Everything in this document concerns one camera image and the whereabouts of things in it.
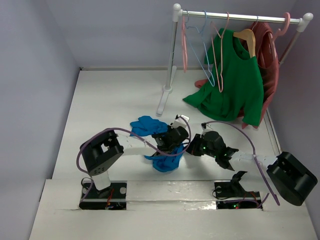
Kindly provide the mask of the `blue t-shirt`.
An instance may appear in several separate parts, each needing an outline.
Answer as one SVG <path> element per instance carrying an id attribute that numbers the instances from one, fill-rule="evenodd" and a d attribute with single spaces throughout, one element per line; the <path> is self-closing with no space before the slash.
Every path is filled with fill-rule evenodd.
<path id="1" fill-rule="evenodd" d="M 131 136 L 152 137 L 159 151 L 145 158 L 152 161 L 152 166 L 159 172 L 174 171 L 179 167 L 183 155 L 184 141 L 189 138 L 186 127 L 173 127 L 165 122 L 144 115 L 130 123 Z"/>

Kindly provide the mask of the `pink wire hanger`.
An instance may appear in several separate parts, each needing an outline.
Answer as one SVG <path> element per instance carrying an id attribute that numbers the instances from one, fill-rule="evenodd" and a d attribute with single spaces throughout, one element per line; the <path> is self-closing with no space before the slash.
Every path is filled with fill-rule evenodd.
<path id="1" fill-rule="evenodd" d="M 216 73 L 216 81 L 218 85 L 218 90 L 220 93 L 223 92 L 224 90 L 224 80 L 223 80 L 223 39 L 225 35 L 226 28 L 228 27 L 229 24 L 229 13 L 227 12 L 227 20 L 226 20 L 226 25 L 222 29 L 222 33 L 219 32 L 217 29 L 215 23 L 213 21 L 210 22 L 210 29 L 213 31 L 215 30 L 216 36 L 220 39 L 220 47 L 219 47 L 219 54 L 220 54 L 220 72 L 218 72 L 218 64 L 217 64 L 217 58 L 216 58 L 216 51 L 215 51 L 215 44 L 214 44 L 214 39 L 211 37 L 211 45 L 212 45 L 212 54 L 213 54 L 213 59 L 214 59 L 214 67 L 215 67 L 215 73 Z"/>

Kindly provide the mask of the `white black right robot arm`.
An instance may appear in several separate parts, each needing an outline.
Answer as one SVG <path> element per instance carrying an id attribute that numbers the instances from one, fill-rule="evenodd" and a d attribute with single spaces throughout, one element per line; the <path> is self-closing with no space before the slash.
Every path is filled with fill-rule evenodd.
<path id="1" fill-rule="evenodd" d="M 318 179 L 294 155 L 278 156 L 245 153 L 226 146 L 216 131 L 196 134 L 186 150 L 193 156 L 209 156 L 234 174 L 228 181 L 215 182 L 218 198 L 241 198 L 246 192 L 269 192 L 294 206 L 301 206 Z"/>

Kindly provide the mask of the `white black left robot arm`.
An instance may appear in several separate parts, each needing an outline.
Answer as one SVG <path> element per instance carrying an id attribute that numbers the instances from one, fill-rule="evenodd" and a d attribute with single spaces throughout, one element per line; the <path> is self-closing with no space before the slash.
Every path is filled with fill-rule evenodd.
<path id="1" fill-rule="evenodd" d="M 108 169 L 122 156 L 152 156 L 165 153 L 173 155 L 176 147 L 181 146 L 189 137 L 183 126 L 170 127 L 167 132 L 148 137 L 134 134 L 117 134 L 114 129 L 85 142 L 80 148 L 86 171 L 93 181 L 93 191 L 104 198 L 110 194 L 111 180 Z"/>

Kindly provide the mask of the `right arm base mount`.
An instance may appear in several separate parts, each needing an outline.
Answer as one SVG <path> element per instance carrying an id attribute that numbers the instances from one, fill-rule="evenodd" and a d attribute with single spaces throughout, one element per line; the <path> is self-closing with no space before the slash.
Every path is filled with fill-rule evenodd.
<path id="1" fill-rule="evenodd" d="M 215 181 L 212 196 L 218 210 L 263 209 L 259 191 L 246 191 L 240 180 L 246 171 L 239 171 L 229 181 Z"/>

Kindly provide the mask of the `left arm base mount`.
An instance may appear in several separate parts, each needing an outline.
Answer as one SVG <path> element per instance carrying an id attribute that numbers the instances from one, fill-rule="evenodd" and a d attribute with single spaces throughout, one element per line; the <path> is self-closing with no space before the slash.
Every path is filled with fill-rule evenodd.
<path id="1" fill-rule="evenodd" d="M 103 190 L 97 190 L 88 177 L 81 180 L 81 197 L 79 208 L 82 210 L 126 210 L 127 182 L 112 181 Z"/>

